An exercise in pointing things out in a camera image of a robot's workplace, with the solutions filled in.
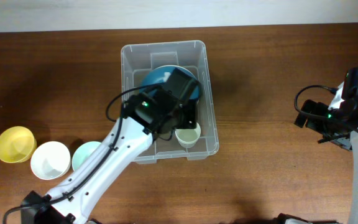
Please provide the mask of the cream plastic cup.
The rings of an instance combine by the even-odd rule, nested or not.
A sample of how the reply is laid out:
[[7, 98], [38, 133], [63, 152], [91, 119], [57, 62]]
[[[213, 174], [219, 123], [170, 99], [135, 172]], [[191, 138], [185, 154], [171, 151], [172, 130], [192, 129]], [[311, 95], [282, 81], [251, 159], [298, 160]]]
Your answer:
[[188, 149], [193, 147], [201, 136], [201, 127], [199, 123], [194, 129], [176, 129], [175, 136], [180, 146]]

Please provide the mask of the blue plastic bowl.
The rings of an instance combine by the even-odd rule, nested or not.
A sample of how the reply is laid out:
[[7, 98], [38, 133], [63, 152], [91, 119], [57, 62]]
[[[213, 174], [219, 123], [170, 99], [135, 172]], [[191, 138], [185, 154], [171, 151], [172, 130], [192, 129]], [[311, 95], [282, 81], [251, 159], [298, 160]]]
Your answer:
[[175, 69], [179, 69], [186, 75], [196, 79], [196, 77], [184, 67], [178, 65], [163, 65], [153, 70], [138, 70], [134, 72], [134, 86], [138, 87], [166, 82]]

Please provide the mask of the mint green small bowl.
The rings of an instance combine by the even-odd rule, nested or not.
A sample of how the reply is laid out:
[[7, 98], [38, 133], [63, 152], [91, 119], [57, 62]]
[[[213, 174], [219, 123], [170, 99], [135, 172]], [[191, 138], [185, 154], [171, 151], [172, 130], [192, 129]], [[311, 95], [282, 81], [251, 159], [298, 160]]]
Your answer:
[[71, 159], [71, 167], [73, 171], [76, 171], [80, 166], [89, 158], [89, 156], [98, 148], [101, 144], [99, 141], [90, 141], [82, 144], [74, 153]]

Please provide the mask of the white small bowl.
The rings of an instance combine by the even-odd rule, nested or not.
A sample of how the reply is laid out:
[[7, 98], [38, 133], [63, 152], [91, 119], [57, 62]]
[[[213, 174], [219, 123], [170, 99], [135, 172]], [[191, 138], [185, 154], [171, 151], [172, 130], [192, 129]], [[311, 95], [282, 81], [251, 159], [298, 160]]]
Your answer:
[[66, 174], [71, 166], [71, 155], [61, 142], [49, 141], [40, 145], [33, 153], [30, 168], [42, 180], [57, 179]]

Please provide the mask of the yellow small bowl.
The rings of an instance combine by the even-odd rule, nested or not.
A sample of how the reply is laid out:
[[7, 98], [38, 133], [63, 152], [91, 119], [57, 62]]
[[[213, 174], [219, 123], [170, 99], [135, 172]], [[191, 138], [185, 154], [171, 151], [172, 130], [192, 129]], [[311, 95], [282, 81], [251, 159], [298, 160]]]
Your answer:
[[0, 160], [5, 163], [21, 163], [29, 160], [37, 148], [32, 131], [14, 126], [0, 134]]

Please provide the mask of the cream plastic bowl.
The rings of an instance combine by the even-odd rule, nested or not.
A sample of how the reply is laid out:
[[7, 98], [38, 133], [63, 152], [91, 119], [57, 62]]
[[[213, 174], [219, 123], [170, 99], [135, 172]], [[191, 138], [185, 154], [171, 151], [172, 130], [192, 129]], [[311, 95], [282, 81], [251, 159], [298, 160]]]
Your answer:
[[202, 84], [201, 84], [201, 75], [200, 75], [200, 71], [197, 68], [197, 80], [198, 80], [198, 96], [196, 98], [196, 105], [200, 102], [200, 98], [203, 96], [203, 90], [202, 90]]

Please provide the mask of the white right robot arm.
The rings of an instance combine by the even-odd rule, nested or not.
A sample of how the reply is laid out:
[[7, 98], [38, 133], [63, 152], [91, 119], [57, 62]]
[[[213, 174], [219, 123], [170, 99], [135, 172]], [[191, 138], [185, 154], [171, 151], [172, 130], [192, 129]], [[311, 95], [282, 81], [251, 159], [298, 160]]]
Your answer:
[[329, 105], [306, 100], [302, 106], [294, 99], [298, 127], [320, 133], [319, 143], [331, 142], [353, 153], [352, 205], [348, 223], [358, 223], [358, 67], [349, 69], [337, 87], [325, 86], [334, 95]]

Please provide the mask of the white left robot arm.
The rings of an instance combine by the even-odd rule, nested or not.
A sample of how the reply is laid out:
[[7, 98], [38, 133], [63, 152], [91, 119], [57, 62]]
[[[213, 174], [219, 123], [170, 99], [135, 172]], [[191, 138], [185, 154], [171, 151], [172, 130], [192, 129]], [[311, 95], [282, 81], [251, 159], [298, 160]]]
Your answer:
[[176, 68], [162, 83], [129, 90], [114, 127], [83, 165], [44, 196], [31, 191], [16, 207], [21, 223], [86, 223], [110, 185], [161, 134], [195, 127], [188, 108], [201, 87]]

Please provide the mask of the clear plastic storage bin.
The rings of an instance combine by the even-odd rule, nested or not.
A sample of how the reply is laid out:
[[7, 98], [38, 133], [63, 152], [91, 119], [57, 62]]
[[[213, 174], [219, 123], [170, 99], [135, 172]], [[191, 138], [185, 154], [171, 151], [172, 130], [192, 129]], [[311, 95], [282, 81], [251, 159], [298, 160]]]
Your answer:
[[134, 162], [219, 150], [206, 46], [200, 40], [125, 45], [121, 50], [123, 102], [152, 143]]

